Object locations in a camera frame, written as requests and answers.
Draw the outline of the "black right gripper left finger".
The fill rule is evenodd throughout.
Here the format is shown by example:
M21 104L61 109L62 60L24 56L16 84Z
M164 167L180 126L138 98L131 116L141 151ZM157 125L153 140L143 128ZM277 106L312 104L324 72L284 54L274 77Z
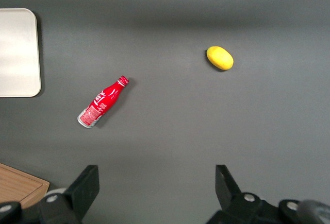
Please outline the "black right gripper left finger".
M88 165L66 189L48 193L38 206L41 223L82 223L100 190L97 165Z

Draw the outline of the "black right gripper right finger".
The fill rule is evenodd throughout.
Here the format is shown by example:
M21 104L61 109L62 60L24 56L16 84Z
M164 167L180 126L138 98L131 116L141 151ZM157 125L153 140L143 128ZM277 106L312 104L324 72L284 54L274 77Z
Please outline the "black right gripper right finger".
M216 166L215 190L221 210L208 223L278 223L278 209L242 192L225 165Z

